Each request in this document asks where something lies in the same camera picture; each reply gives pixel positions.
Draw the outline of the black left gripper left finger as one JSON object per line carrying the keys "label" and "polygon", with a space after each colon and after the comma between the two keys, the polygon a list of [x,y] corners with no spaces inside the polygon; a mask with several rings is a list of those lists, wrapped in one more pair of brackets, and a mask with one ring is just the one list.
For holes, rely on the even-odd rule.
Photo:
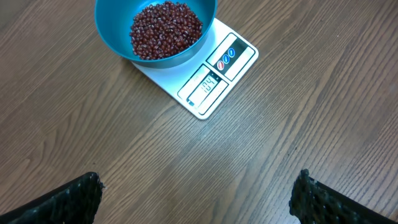
{"label": "black left gripper left finger", "polygon": [[76,179],[1,215],[4,224],[92,224],[98,211],[104,184],[96,172]]}

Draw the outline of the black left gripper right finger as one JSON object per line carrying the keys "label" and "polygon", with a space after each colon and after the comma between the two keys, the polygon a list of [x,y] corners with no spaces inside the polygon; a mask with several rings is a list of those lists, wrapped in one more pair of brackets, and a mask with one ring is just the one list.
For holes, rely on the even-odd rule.
{"label": "black left gripper right finger", "polygon": [[300,223],[397,224],[300,171],[292,188],[289,213]]}

